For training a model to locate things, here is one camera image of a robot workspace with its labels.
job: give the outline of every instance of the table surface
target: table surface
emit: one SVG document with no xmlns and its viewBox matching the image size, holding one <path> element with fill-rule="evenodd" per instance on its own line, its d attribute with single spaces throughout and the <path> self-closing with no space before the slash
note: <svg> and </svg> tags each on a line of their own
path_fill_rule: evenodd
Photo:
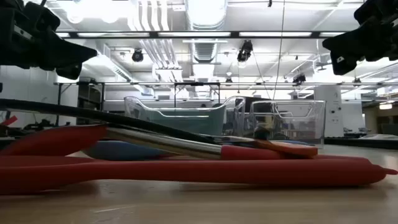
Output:
<svg viewBox="0 0 398 224">
<path fill-rule="evenodd" d="M 398 151 L 325 146 L 320 153 L 367 157 L 398 169 Z M 398 176 L 369 187 L 297 190 L 101 180 L 1 196 L 0 223 L 398 223 L 397 187 Z"/>
</svg>

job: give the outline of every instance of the spotlight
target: spotlight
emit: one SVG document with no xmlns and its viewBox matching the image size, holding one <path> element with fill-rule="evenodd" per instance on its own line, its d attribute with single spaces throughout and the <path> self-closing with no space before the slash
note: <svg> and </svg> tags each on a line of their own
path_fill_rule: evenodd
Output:
<svg viewBox="0 0 398 224">
<path fill-rule="evenodd" d="M 134 49 L 131 59 L 134 62 L 141 62 L 144 59 L 144 56 L 142 55 L 142 49 Z"/>
<path fill-rule="evenodd" d="M 362 83 L 360 78 L 355 78 L 353 83 Z"/>
<path fill-rule="evenodd" d="M 251 43 L 251 40 L 245 40 L 241 50 L 239 50 L 238 54 L 238 62 L 245 62 L 249 59 L 251 56 L 251 52 L 253 51 L 253 45 Z"/>
<path fill-rule="evenodd" d="M 300 74 L 300 75 L 298 75 L 297 77 L 295 77 L 293 79 L 293 83 L 297 83 L 297 84 L 303 83 L 305 81 L 306 81 L 306 79 L 305 79 L 305 75 L 304 74 Z"/>
</svg>

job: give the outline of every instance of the clear plastic bin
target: clear plastic bin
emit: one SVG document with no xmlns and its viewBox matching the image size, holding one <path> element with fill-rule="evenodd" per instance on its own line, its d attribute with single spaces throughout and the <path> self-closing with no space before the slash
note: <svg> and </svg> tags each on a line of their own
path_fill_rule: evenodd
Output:
<svg viewBox="0 0 398 224">
<path fill-rule="evenodd" d="M 241 136 L 245 99 L 231 97 L 215 108 L 149 108 L 138 98 L 125 97 L 125 114 L 191 133 Z"/>
<path fill-rule="evenodd" d="M 319 100 L 267 100 L 253 102 L 245 115 L 245 136 L 292 140 L 323 146 L 325 102 Z"/>
</svg>

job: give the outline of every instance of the red object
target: red object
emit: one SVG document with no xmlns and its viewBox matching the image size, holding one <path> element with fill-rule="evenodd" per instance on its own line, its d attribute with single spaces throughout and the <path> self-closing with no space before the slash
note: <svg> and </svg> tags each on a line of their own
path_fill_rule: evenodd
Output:
<svg viewBox="0 0 398 224">
<path fill-rule="evenodd" d="M 0 194 L 32 193 L 98 179 L 346 187 L 372 184 L 387 174 L 398 172 L 349 159 L 109 162 L 75 157 L 0 156 Z"/>
<path fill-rule="evenodd" d="M 288 159 L 289 157 L 280 152 L 269 149 L 253 149 L 250 147 L 222 145 L 221 160 L 270 160 Z"/>
<path fill-rule="evenodd" d="M 256 140 L 257 147 L 270 149 L 277 152 L 284 152 L 299 156 L 316 156 L 318 154 L 318 148 L 315 146 L 305 146 L 300 144 L 291 144 L 286 142 L 277 141 L 264 141 Z"/>
<path fill-rule="evenodd" d="M 0 156 L 67 156 L 94 145 L 106 136 L 106 126 L 64 126 L 30 134 L 8 145 Z M 222 145 L 222 160 L 287 159 L 268 149 Z"/>
<path fill-rule="evenodd" d="M 14 116 L 10 117 L 9 119 L 3 121 L 0 125 L 9 126 L 12 123 L 16 122 L 17 120 L 18 120 L 18 118 L 14 115 Z"/>
<path fill-rule="evenodd" d="M 368 163 L 371 163 L 367 158 L 354 157 L 354 156 L 317 155 L 314 156 L 313 159 L 352 159 L 352 160 L 366 161 Z"/>
<path fill-rule="evenodd" d="M 14 141 L 0 156 L 67 156 L 91 147 L 105 135 L 106 125 L 52 128 Z"/>
</svg>

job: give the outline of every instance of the ceiling beam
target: ceiling beam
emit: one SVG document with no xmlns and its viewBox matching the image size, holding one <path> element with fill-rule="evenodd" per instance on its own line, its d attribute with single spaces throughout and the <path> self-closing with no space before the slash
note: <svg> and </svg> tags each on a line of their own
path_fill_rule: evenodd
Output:
<svg viewBox="0 0 398 224">
<path fill-rule="evenodd" d="M 64 39 L 326 39 L 347 30 L 265 30 L 265 31 L 60 31 Z"/>
<path fill-rule="evenodd" d="M 343 3 L 344 3 L 344 0 L 338 0 L 338 2 L 336 2 L 336 7 L 342 6 Z M 333 9 L 333 10 L 330 10 L 329 12 L 324 13 L 324 15 L 321 16 L 320 20 L 317 20 L 318 22 L 312 27 L 311 30 L 315 30 L 315 29 L 319 28 L 323 23 L 326 22 L 326 20 L 329 19 L 329 17 L 330 17 L 336 10 L 337 10 L 337 9 Z M 286 50 L 286 52 L 291 51 L 292 48 L 295 47 L 295 46 L 296 46 L 296 44 L 291 45 L 291 46 L 289 47 L 289 50 Z M 278 59 L 275 60 L 274 62 L 278 62 L 282 57 L 285 57 L 286 55 L 287 55 L 286 53 L 283 53 L 283 54 L 280 56 L 280 58 L 278 58 Z M 262 73 L 262 74 L 267 75 L 267 73 L 270 72 L 272 69 L 276 68 L 276 67 L 278 66 L 278 64 L 279 64 L 279 63 L 273 64 L 270 68 L 268 68 L 268 69 L 267 69 L 264 73 Z"/>
</svg>

